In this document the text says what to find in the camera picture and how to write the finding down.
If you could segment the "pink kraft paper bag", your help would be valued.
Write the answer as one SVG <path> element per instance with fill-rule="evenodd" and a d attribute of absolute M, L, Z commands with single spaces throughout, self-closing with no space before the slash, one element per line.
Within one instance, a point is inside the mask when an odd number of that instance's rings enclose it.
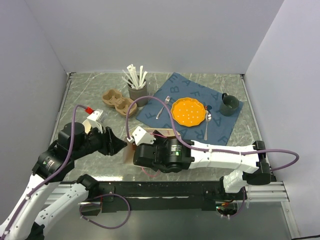
<path fill-rule="evenodd" d="M 123 163 L 134 166 L 134 154 L 142 144 L 154 145 L 156 140 L 175 139 L 174 130 L 171 128 L 143 128 L 137 126 L 129 132 L 129 137 L 125 136 L 124 141 L 127 146 L 123 150 Z"/>

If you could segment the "brown paper cups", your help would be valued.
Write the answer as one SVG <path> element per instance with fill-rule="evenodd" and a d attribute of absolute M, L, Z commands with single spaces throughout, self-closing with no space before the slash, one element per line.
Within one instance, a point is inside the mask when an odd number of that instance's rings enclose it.
<path fill-rule="evenodd" d="M 84 126 L 85 133 L 88 134 L 92 128 L 90 122 L 86 119 L 82 122 L 82 125 Z"/>

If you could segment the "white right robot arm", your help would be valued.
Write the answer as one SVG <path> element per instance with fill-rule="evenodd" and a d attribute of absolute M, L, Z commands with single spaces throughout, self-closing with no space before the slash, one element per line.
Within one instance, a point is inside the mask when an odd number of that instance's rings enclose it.
<path fill-rule="evenodd" d="M 165 174 L 197 168 L 231 169 L 230 174 L 222 177 L 218 188 L 219 195 L 228 200 L 246 185 L 261 186 L 271 182 L 270 166 L 257 147 L 257 143 L 229 147 L 160 138 L 139 144 L 134 151 L 133 164 Z"/>

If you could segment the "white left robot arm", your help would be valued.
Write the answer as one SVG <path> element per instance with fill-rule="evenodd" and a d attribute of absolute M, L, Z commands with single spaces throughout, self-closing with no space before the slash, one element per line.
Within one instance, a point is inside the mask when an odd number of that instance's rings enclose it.
<path fill-rule="evenodd" d="M 85 132 L 80 122 L 70 122 L 58 138 L 43 152 L 32 169 L 29 182 L 18 203 L 0 226 L 2 240 L 42 240 L 50 228 L 73 205 L 94 201 L 99 195 L 99 182 L 88 174 L 81 175 L 71 189 L 47 208 L 50 194 L 75 167 L 75 161 L 99 152 L 113 156 L 127 143 L 116 137 L 110 127 L 94 127 Z"/>

